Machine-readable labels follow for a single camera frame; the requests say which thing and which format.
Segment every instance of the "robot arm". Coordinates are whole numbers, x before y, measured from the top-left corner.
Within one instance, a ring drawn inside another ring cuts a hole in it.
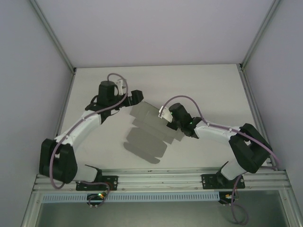
[[[91,100],[80,119],[53,140],[45,139],[43,141],[39,164],[40,174],[49,176],[50,160],[54,148],[64,139],[60,143],[53,161],[53,178],[63,183],[71,181],[102,182],[102,171],[92,166],[78,166],[75,152],[87,136],[112,115],[113,110],[118,111],[121,107],[133,106],[143,100],[142,91],[135,90],[131,92],[132,96],[128,96],[122,101],[125,96],[123,89],[122,80],[118,80],[116,83],[102,81],[99,85],[98,95]],[[121,104],[110,108],[118,102]]]
[[[251,124],[246,123],[241,127],[215,125],[203,121],[201,117],[192,118],[180,103],[176,103],[170,108],[165,107],[163,111],[162,108],[160,109],[162,114],[159,117],[165,118],[168,121],[167,126],[171,129],[181,129],[186,136],[215,140],[232,148],[235,159],[225,163],[218,171],[217,181],[219,184],[231,181],[245,172],[257,172],[269,157],[269,153],[263,147],[253,141],[248,144],[249,139],[239,134],[245,133],[271,149],[270,145]]]

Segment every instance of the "white wall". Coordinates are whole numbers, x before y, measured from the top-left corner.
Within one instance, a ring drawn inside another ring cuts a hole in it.
[[[77,68],[241,63],[273,0],[37,0]]]
[[[18,227],[71,73],[27,1],[1,1],[0,30],[0,220]]]
[[[246,72],[303,211],[303,1],[283,1]]]

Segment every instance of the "cable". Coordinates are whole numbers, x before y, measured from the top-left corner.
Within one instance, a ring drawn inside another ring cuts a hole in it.
[[[160,115],[162,115],[162,112],[163,112],[164,108],[167,106],[167,104],[168,104],[171,100],[173,100],[173,99],[175,99],[175,98],[180,98],[180,97],[181,97],[181,98],[187,98],[187,99],[191,100],[191,101],[195,104],[195,106],[196,106],[196,108],[197,108],[197,110],[198,110],[198,112],[199,112],[199,114],[200,114],[200,117],[201,117],[202,121],[203,121],[205,124],[208,124],[210,127],[214,127],[214,128],[218,128],[218,129],[223,129],[223,130],[227,130],[227,131],[230,130],[229,127],[225,127],[225,126],[221,126],[221,125],[216,125],[216,124],[211,124],[211,123],[207,122],[207,121],[205,120],[205,118],[203,117],[203,115],[202,115],[202,113],[201,113],[201,110],[200,110],[198,104],[195,102],[194,99],[192,99],[192,98],[189,97],[189,96],[175,96],[175,97],[170,98],[170,99],[164,104],[163,108],[161,109]],[[251,136],[247,135],[246,133],[243,133],[243,132],[241,132],[241,131],[239,131],[239,130],[236,130],[236,129],[231,129],[231,130],[232,130],[233,132],[235,132],[235,133],[241,135],[241,136],[246,137],[247,139],[253,141],[254,143],[257,143],[259,146],[261,146],[262,148],[264,148],[269,154],[271,154],[272,157],[276,160],[276,165],[275,165],[275,166],[262,166],[262,168],[275,169],[275,168],[278,168],[278,167],[280,166],[280,160],[278,159],[278,157],[273,153],[272,150],[270,150],[268,147],[266,147],[263,143],[261,143],[260,141],[256,140],[255,138],[253,138],[253,137],[251,137]]]
[[[51,160],[50,160],[50,163],[49,163],[49,178],[50,178],[50,181],[51,181],[51,185],[55,189],[61,189],[64,186],[64,183],[62,183],[60,186],[57,186],[55,184],[54,180],[53,180],[53,161],[54,161],[55,154],[56,154],[56,151],[58,150],[59,146],[63,143],[63,141],[67,138],[67,136],[69,136],[83,121],[85,121],[86,119],[88,119],[89,117],[91,117],[91,116],[93,116],[95,114],[99,114],[99,113],[101,113],[103,111],[110,110],[110,109],[115,108],[116,106],[119,106],[127,98],[127,95],[128,95],[128,84],[126,82],[126,79],[124,77],[122,77],[121,75],[117,74],[117,73],[110,73],[107,76],[107,80],[109,80],[109,77],[112,76],[112,75],[116,75],[116,76],[120,77],[123,80],[123,82],[125,83],[125,87],[126,87],[125,95],[116,104],[114,104],[114,105],[112,105],[110,107],[104,108],[102,110],[98,110],[96,112],[90,113],[90,114],[86,115],[84,118],[80,119],[77,123],[74,124],[74,126],[72,126],[72,128],[65,134],[65,136],[63,136],[62,139],[56,144],[55,148],[53,149]]]
[[[109,195],[109,191],[110,191],[110,187],[107,183],[103,183],[103,182],[87,182],[87,181],[81,181],[81,183],[84,183],[84,184],[88,184],[88,185],[105,185],[107,187],[107,190],[108,190],[108,193],[106,193],[106,196],[104,197],[104,199],[102,200],[102,202],[97,206],[97,207],[100,207],[103,205],[103,203],[105,202],[105,200],[108,198],[108,195]],[[97,195],[93,195],[93,196],[90,196],[89,198],[89,206],[91,205],[90,204],[90,201],[95,198],[95,197],[98,197]]]
[[[195,104],[195,106],[196,106],[196,108],[197,108],[197,110],[198,110],[198,112],[199,112],[199,114],[200,114],[201,120],[202,120],[205,124],[207,124],[208,126],[214,127],[214,128],[218,128],[218,129],[227,130],[227,131],[230,130],[229,127],[225,127],[225,126],[221,126],[221,125],[216,125],[216,124],[211,124],[211,123],[207,122],[207,121],[205,120],[205,118],[203,117],[203,115],[202,115],[202,113],[201,113],[201,110],[200,110],[198,104],[195,102],[194,99],[192,99],[192,98],[189,97],[189,96],[174,96],[174,97],[170,98],[170,99],[164,104],[164,106],[162,107],[162,109],[161,109],[161,111],[160,111],[160,116],[162,115],[162,112],[163,112],[164,108],[167,106],[167,104],[168,104],[171,100],[173,100],[173,99],[175,99],[175,98],[180,98],[180,97],[181,97],[181,98],[187,98],[187,99],[191,100],[191,101]],[[231,129],[231,131],[233,131],[233,132],[235,132],[235,133],[237,133],[237,134],[239,134],[239,135],[241,135],[241,136],[246,137],[247,139],[249,139],[250,141],[252,141],[252,142],[254,142],[254,143],[257,143],[259,146],[261,146],[262,148],[264,148],[269,154],[271,154],[272,157],[276,160],[276,165],[275,165],[275,166],[262,166],[261,168],[269,168],[269,169],[278,168],[278,166],[280,165],[280,160],[278,159],[278,157],[274,154],[274,152],[273,152],[272,150],[270,150],[268,147],[266,147],[266,146],[265,146],[264,144],[262,144],[260,141],[258,141],[258,140],[256,140],[255,138],[253,138],[253,137],[247,135],[246,133],[243,133],[243,132],[241,132],[241,131],[239,131],[239,130],[236,130],[236,129]],[[245,209],[243,206],[241,206],[241,205],[239,205],[239,204],[234,204],[234,202],[233,202],[234,195],[235,195],[235,191],[236,191],[236,188],[237,188],[237,184],[238,184],[238,182],[239,182],[240,179],[241,179],[241,175],[238,176],[238,178],[237,178],[237,180],[236,180],[236,182],[235,182],[235,184],[234,184],[233,190],[232,190],[231,208],[232,208],[232,216],[233,216],[233,219],[236,221],[237,224],[244,226],[244,225],[246,225],[246,224],[248,223],[248,221],[249,221],[249,214],[248,214],[248,212],[246,211],[246,209]],[[245,221],[239,222],[239,221],[237,220],[237,218],[236,218],[236,216],[235,216],[235,212],[234,212],[234,207],[235,207],[235,206],[240,207],[240,208],[242,208],[242,209],[244,210],[244,212],[245,212],[245,214],[246,214],[246,220],[245,220]]]

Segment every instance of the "aluminum frame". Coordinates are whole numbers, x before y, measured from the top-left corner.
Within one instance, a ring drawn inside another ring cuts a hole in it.
[[[237,65],[239,75],[243,83],[245,94],[250,106],[250,110],[257,129],[267,139],[264,125],[253,93],[250,88],[246,74]],[[62,109],[62,115],[59,120],[58,130],[62,126],[62,120],[65,115],[68,98]],[[274,163],[274,160],[268,160],[268,163]],[[141,193],[141,192],[214,192],[226,190],[204,190],[202,187],[201,174],[216,173],[218,168],[182,168],[182,169],[115,169],[104,170],[104,175],[119,176],[117,192]],[[259,170],[256,174],[244,174],[245,189],[239,191],[279,191],[281,205],[285,210],[285,216],[294,227],[302,227],[302,214],[296,202],[294,192],[289,182],[286,171]],[[75,193],[75,183],[65,185],[61,190],[54,189],[49,179],[43,175],[37,175],[33,187],[32,195],[22,222],[22,227],[33,227],[36,225],[41,209],[42,197],[45,193]]]

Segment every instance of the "white ceiling panel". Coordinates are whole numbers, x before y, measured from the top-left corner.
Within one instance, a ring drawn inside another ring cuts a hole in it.
[[[75,67],[242,62],[272,0],[37,0]]]

